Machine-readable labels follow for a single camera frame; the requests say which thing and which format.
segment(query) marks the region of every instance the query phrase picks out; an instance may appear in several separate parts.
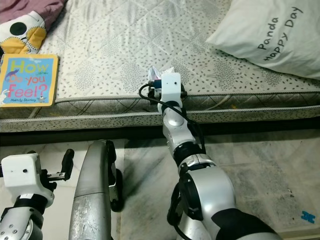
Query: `floor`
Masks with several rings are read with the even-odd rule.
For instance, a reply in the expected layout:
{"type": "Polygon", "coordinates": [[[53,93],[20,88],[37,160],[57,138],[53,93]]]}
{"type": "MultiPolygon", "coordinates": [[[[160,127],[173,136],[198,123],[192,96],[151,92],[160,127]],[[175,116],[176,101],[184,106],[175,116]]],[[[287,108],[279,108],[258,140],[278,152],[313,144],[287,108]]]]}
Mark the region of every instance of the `floor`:
{"type": "MultiPolygon", "coordinates": [[[[58,182],[55,200],[44,213],[43,239],[67,240],[73,196],[91,141],[0,147],[0,159],[35,150],[42,168],[57,172],[65,151],[74,149],[71,179],[58,182]]],[[[125,207],[112,213],[114,240],[173,240],[167,224],[177,166],[166,140],[114,140],[123,172],[125,207]]],[[[237,206],[282,236],[320,234],[320,130],[296,130],[206,137],[207,154],[230,176],[237,206]],[[305,211],[314,223],[301,218],[305,211]]],[[[0,178],[0,213],[12,205],[0,178]]]]}

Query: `blanket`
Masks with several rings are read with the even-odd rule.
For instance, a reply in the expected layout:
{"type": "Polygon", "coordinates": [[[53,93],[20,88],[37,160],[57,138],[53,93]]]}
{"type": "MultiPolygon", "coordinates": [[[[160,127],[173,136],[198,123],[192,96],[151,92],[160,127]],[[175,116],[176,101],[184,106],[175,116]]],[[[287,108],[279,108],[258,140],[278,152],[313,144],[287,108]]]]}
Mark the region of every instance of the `blanket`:
{"type": "Polygon", "coordinates": [[[36,54],[65,0],[1,0],[0,57],[36,54]]]}

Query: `white mattress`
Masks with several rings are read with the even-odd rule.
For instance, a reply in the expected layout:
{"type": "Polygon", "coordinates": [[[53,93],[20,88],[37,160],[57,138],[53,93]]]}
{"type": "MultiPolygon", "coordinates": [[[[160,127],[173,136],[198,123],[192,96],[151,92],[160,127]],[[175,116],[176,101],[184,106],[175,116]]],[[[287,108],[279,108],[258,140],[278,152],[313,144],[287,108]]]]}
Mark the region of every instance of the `white mattress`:
{"type": "Polygon", "coordinates": [[[56,104],[0,108],[0,131],[87,128],[83,119],[101,118],[108,124],[90,127],[150,125],[147,116],[157,109],[138,96],[150,66],[181,74],[187,110],[225,114],[201,122],[320,116],[320,81],[260,68],[205,43],[229,6],[230,0],[69,0],[39,52],[60,57],[56,104]],[[295,108],[303,113],[292,114],[295,108]],[[256,111],[277,117],[231,117],[256,111]],[[123,114],[144,120],[111,121],[123,114]],[[61,124],[49,123],[53,118],[61,124]],[[38,128],[28,127],[33,121],[38,128]]]}

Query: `black cable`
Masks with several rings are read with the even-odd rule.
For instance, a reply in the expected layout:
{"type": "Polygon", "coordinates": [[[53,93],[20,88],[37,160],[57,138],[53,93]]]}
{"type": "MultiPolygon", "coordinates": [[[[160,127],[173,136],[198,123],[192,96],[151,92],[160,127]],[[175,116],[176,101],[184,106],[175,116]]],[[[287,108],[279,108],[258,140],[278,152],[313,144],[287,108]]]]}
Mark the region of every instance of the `black cable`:
{"type": "Polygon", "coordinates": [[[164,106],[166,106],[167,108],[170,108],[171,110],[175,111],[177,114],[179,114],[181,117],[183,117],[188,124],[190,124],[190,126],[193,128],[193,130],[197,133],[199,139],[200,139],[200,143],[201,143],[201,148],[204,154],[206,154],[206,146],[205,146],[205,138],[203,135],[203,132],[201,130],[201,127],[199,126],[199,124],[196,121],[193,121],[191,119],[189,119],[186,115],[184,115],[182,112],[180,112],[178,109],[174,108],[173,106],[169,105],[168,103],[164,102],[164,101],[160,101],[158,99],[155,98],[151,98],[151,97],[147,97],[142,95],[142,90],[146,87],[149,87],[150,84],[145,84],[143,85],[140,89],[139,89],[139,96],[142,99],[148,100],[148,101],[153,101],[156,102],[158,104],[162,104],[164,106]]]}
{"type": "MultiPolygon", "coordinates": [[[[180,203],[180,201],[181,201],[181,197],[179,196],[179,197],[173,202],[172,208],[173,208],[173,209],[177,209],[178,204],[180,203]]],[[[189,238],[187,235],[185,235],[185,234],[181,231],[181,229],[180,229],[179,226],[178,226],[178,223],[174,224],[173,227],[174,227],[175,231],[179,234],[179,236],[180,236],[181,238],[183,238],[184,240],[192,240],[191,238],[189,238]]]]}

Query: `book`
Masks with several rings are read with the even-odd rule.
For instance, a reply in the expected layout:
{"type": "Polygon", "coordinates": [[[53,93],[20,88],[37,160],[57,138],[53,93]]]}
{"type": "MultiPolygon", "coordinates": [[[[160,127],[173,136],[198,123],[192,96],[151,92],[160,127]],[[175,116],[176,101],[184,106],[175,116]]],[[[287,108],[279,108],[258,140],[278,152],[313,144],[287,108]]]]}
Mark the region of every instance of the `book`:
{"type": "Polygon", "coordinates": [[[0,62],[0,108],[53,105],[58,62],[55,54],[4,54],[0,62]]]}

